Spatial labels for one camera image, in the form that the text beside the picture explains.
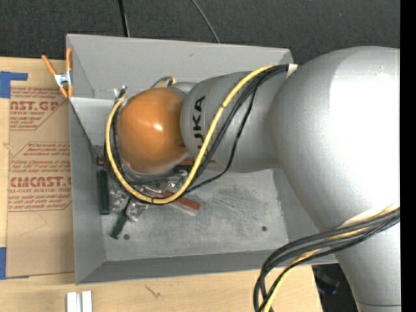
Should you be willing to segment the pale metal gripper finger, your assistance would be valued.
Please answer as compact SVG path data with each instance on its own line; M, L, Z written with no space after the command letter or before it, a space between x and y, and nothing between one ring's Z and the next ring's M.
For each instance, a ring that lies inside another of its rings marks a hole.
M138 222L140 215L147 209L147 204L131 201L125 210L125 214L129 221Z
M125 209L130 197L122 189L112 188L109 191L110 206L112 209Z

